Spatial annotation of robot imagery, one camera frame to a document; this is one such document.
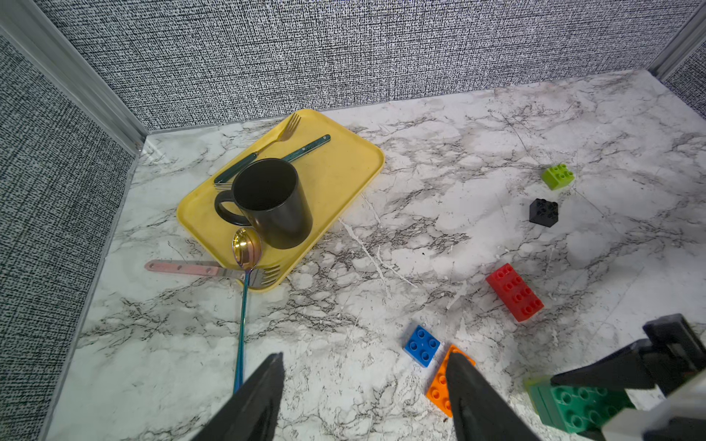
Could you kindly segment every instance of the yellow tray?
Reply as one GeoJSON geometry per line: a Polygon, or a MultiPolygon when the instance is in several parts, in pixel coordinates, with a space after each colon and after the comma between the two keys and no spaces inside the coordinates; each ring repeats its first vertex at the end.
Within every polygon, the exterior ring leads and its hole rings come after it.
{"type": "MultiPolygon", "coordinates": [[[[374,144],[314,110],[300,110],[299,126],[287,141],[275,143],[258,159],[281,158],[326,134],[331,141],[292,162],[299,173],[306,201],[311,209],[313,226],[309,237],[299,246],[278,250],[263,243],[263,257],[259,267],[280,266],[277,281],[264,289],[269,291],[282,283],[297,263],[311,250],[333,222],[348,208],[353,199],[377,176],[385,165],[385,155],[374,144]]],[[[231,240],[239,228],[221,219],[213,208],[218,194],[213,179],[270,141],[284,129],[285,119],[245,149],[238,157],[215,173],[206,182],[189,193],[176,209],[176,218],[191,235],[226,268],[238,268],[233,258],[231,240]]]]}

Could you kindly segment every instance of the metal frame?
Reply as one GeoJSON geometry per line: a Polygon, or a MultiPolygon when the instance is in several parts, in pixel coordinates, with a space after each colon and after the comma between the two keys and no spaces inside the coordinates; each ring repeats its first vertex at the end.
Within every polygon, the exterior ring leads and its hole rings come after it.
{"type": "Polygon", "coordinates": [[[647,70],[657,79],[665,81],[704,40],[706,40],[706,1],[701,2],[699,9],[694,12],[694,15],[647,70]]]}
{"type": "Polygon", "coordinates": [[[0,31],[71,101],[133,156],[145,126],[31,0],[3,0],[0,31]]]}

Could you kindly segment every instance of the gray textured wall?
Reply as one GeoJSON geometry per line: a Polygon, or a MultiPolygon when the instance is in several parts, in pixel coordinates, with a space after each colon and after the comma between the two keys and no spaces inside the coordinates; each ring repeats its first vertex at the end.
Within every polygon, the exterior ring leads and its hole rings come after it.
{"type": "Polygon", "coordinates": [[[0,440],[34,440],[133,158],[0,36],[0,440]]]}
{"type": "Polygon", "coordinates": [[[664,81],[664,85],[706,118],[706,41],[664,81]]]}
{"type": "Polygon", "coordinates": [[[38,0],[148,130],[647,67],[700,0],[38,0]]]}

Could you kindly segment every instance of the lime green lego brick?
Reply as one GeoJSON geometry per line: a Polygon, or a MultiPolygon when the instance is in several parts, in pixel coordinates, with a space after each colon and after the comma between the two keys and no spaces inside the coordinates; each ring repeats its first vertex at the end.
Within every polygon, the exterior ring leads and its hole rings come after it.
{"type": "Polygon", "coordinates": [[[600,429],[624,408],[634,409],[630,398],[623,391],[609,391],[601,387],[551,386],[548,380],[529,387],[532,403],[541,403],[544,417],[538,410],[542,423],[567,433],[600,429]]]}
{"type": "Polygon", "coordinates": [[[566,164],[559,164],[554,167],[549,167],[542,174],[542,181],[549,186],[550,190],[566,187],[572,183],[573,180],[574,174],[571,170],[566,168],[566,164]]]}
{"type": "Polygon", "coordinates": [[[551,375],[545,375],[544,377],[527,378],[522,383],[525,385],[525,390],[529,392],[532,386],[549,385],[549,380],[551,380],[551,375]]]}

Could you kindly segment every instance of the red lego brick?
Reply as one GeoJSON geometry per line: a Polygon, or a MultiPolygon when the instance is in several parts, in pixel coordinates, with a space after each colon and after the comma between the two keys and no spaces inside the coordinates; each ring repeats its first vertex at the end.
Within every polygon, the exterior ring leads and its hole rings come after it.
{"type": "Polygon", "coordinates": [[[518,322],[524,322],[544,307],[542,301],[534,295],[509,263],[486,277],[486,281],[518,322]]]}

